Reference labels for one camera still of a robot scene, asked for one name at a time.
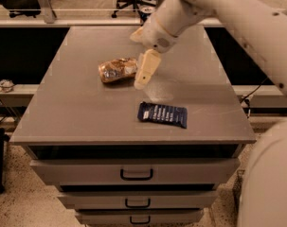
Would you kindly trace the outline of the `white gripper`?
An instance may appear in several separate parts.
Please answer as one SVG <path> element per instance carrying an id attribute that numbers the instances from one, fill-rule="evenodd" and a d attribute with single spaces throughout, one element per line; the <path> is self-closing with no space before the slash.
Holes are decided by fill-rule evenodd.
<path id="1" fill-rule="evenodd" d="M 141 53 L 138 58 L 134 87 L 142 90 L 149 83 L 161 62 L 160 53 L 168 52 L 176 44 L 177 38 L 163 28 L 156 14 L 153 13 L 143 26 L 131 34 L 130 39 L 150 48 Z"/>

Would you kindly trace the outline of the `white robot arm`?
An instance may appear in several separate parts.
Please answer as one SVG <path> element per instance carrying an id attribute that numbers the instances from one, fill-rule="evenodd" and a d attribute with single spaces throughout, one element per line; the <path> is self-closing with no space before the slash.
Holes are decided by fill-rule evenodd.
<path id="1" fill-rule="evenodd" d="M 207 17 L 217 18 L 287 97 L 287 15 L 258 0 L 164 0 L 131 36 L 147 48 L 139 57 L 135 88 L 144 88 L 185 29 Z M 287 227 L 287 118 L 250 153 L 237 227 Z"/>

